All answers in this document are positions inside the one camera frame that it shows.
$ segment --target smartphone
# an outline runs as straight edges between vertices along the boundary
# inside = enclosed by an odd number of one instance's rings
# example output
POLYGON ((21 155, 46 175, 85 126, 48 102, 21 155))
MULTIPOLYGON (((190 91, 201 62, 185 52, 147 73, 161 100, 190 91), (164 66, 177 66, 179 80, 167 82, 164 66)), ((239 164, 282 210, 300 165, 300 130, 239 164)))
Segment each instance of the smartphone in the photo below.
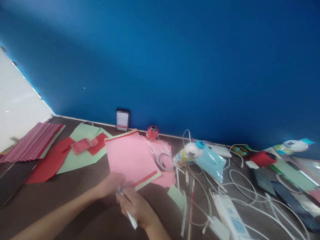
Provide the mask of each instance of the smartphone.
POLYGON ((116 116, 117 116, 117 124, 116 129, 118 131, 127 132, 129 129, 129 109, 117 108, 116 116))
POLYGON ((271 181, 271 183, 276 194, 300 217, 306 228, 312 232, 320 232, 320 223, 295 199, 289 190, 279 182, 271 181))

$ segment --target baseboard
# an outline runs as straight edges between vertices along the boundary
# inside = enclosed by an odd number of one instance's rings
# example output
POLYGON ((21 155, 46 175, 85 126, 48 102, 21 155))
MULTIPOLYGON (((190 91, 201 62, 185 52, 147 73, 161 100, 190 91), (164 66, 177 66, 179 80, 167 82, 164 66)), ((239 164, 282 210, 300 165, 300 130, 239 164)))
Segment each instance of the baseboard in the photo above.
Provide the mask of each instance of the baseboard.
MULTIPOLYGON (((67 118, 67 119, 73 119, 73 120, 78 120, 78 121, 82 121, 82 122, 86 122, 86 121, 89 121, 89 120, 84 120, 84 119, 79 119, 79 118, 73 118, 73 117, 67 117, 67 116, 61 116, 61 115, 54 115, 55 117, 62 117, 62 118, 67 118)), ((93 123, 96 123, 96 124, 101 124, 101 125, 105 125, 105 126, 109 126, 109 127, 116 127, 115 125, 112 125, 112 124, 107 124, 107 123, 100 123, 100 122, 93 122, 93 123)), ((189 140, 189 138, 182 138, 182 137, 179 137, 179 136, 173 136, 173 135, 168 135, 168 134, 163 134, 163 133, 159 133, 158 135, 160 136, 165 136, 165 137, 173 137, 173 138, 179 138, 179 139, 184 139, 184 140, 189 140)), ((231 147, 229 145, 224 145, 224 144, 219 144, 219 143, 215 143, 216 145, 219 145, 219 146, 223 146, 223 147, 231 147)))

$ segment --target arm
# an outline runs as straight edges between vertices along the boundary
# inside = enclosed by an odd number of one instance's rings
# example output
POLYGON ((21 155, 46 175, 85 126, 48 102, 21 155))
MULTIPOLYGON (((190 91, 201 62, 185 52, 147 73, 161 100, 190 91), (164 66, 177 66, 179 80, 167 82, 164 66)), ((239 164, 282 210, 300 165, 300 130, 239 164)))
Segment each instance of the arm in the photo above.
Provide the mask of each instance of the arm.
POLYGON ((162 226, 158 216, 143 197, 141 197, 132 188, 124 189, 122 192, 130 200, 127 200, 118 193, 116 194, 116 197, 120 202, 121 212, 123 215, 128 217, 128 211, 131 216, 137 220, 139 226, 146 231, 150 240, 171 239, 162 226))
POLYGON ((54 239, 82 210, 99 198, 115 191, 125 180, 123 174, 111 173, 98 186, 59 207, 16 235, 12 240, 54 239))

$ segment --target light blue plastic bag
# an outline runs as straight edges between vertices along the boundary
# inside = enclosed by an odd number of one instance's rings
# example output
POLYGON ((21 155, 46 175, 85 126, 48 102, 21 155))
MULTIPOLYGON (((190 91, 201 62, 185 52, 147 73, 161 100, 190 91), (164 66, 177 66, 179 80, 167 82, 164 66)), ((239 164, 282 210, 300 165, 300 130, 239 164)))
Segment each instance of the light blue plastic bag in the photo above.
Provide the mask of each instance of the light blue plastic bag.
POLYGON ((210 149, 209 146, 206 146, 202 151, 202 156, 195 159, 196 164, 222 183, 223 167, 226 160, 210 149))

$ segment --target blue wall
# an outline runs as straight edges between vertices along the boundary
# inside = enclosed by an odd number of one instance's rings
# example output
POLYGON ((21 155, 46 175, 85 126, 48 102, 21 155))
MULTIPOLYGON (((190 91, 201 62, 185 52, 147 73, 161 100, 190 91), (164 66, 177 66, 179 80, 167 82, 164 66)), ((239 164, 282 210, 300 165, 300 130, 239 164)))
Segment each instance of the blue wall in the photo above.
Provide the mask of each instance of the blue wall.
MULTIPOLYGON (((263 149, 320 142, 319 1, 0 2, 0 41, 55 114, 263 149)), ((314 145, 305 157, 319 158, 314 145)))

